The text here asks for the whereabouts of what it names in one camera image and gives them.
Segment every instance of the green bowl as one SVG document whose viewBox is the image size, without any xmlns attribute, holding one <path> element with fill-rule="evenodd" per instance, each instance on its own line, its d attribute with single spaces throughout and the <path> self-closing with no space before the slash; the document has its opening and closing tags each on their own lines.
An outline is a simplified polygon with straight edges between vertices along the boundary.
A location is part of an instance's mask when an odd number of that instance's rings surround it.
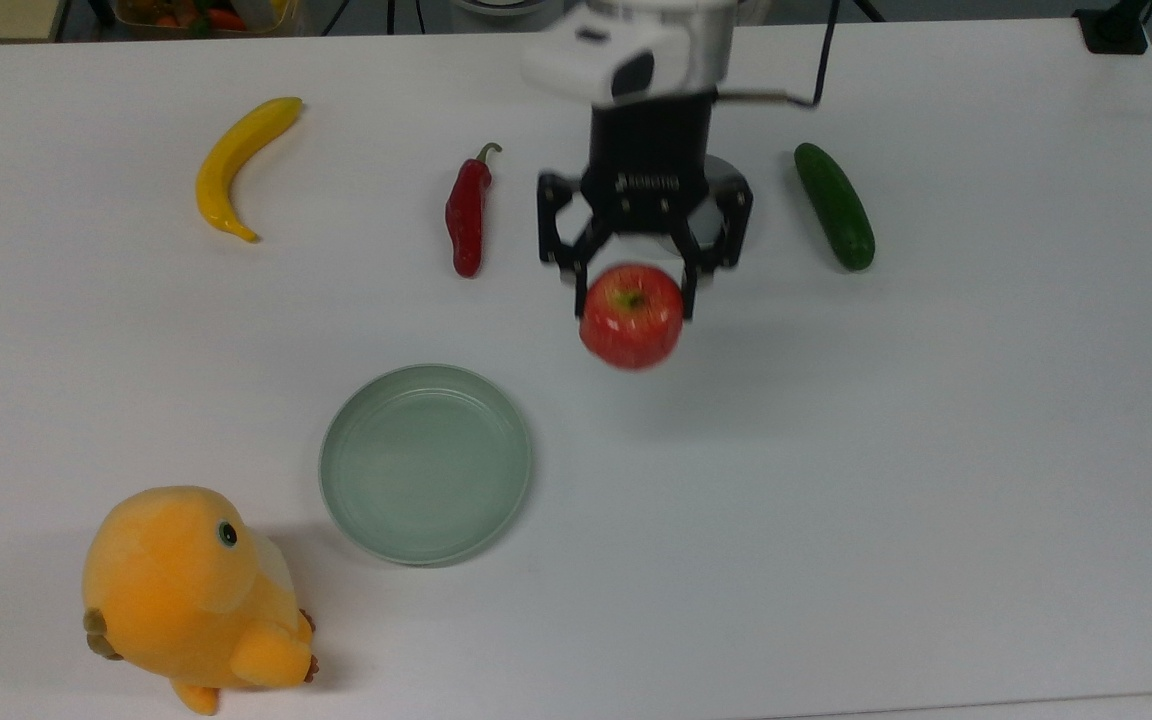
<svg viewBox="0 0 1152 720">
<path fill-rule="evenodd" d="M 401 564 L 453 564 L 488 546 L 530 477 L 517 407 L 449 365 L 402 367 L 359 389 L 332 422 L 319 464 L 338 528 Z"/>
</svg>

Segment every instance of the toy eye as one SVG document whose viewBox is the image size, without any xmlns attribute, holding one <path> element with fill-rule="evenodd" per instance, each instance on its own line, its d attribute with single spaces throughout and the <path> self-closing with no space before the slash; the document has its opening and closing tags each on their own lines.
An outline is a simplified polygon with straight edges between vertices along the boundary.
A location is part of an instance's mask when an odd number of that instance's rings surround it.
<svg viewBox="0 0 1152 720">
<path fill-rule="evenodd" d="M 228 520 L 221 520 L 215 533 L 220 536 L 220 544 L 225 547 L 234 547 L 238 543 L 238 530 L 229 524 Z"/>
</svg>

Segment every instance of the pepper stem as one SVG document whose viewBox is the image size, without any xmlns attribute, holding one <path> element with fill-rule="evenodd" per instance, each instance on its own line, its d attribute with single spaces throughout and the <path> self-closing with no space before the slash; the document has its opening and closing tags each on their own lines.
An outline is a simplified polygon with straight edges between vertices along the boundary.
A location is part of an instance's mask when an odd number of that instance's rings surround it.
<svg viewBox="0 0 1152 720">
<path fill-rule="evenodd" d="M 488 151 L 490 150 L 495 150 L 497 152 L 500 152 L 500 146 L 497 145 L 495 142 L 486 143 L 486 145 L 483 146 L 483 150 L 479 150 L 479 156 L 477 156 L 477 158 L 475 158 L 475 160 L 477 160 L 479 162 L 486 162 L 486 160 L 488 160 Z"/>
</svg>

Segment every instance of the toy foot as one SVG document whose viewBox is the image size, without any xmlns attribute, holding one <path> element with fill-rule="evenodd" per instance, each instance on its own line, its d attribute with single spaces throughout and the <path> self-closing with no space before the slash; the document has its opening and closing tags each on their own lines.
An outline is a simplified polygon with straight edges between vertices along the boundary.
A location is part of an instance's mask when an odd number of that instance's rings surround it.
<svg viewBox="0 0 1152 720">
<path fill-rule="evenodd" d="M 172 680 L 172 689 L 177 694 L 180 702 L 198 715 L 214 715 L 220 705 L 220 691 L 215 688 L 199 688 Z"/>
</svg>

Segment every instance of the robotic arm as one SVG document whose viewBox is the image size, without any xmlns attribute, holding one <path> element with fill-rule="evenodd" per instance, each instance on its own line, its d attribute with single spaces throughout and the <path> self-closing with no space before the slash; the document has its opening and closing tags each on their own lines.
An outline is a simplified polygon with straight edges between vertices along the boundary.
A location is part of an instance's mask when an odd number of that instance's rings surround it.
<svg viewBox="0 0 1152 720">
<path fill-rule="evenodd" d="M 545 172 L 538 183 L 540 262 L 576 281 L 584 313 L 589 262 L 616 233 L 662 234 L 684 262 L 691 319 L 696 286 L 740 259 L 753 194 L 708 156 L 708 119 L 732 53 L 737 0 L 588 0 L 526 51 L 524 77 L 593 106 L 589 166 L 579 179 Z M 585 197 L 591 217 L 571 242 L 558 211 Z M 698 210 L 722 215 L 698 237 Z"/>
</svg>

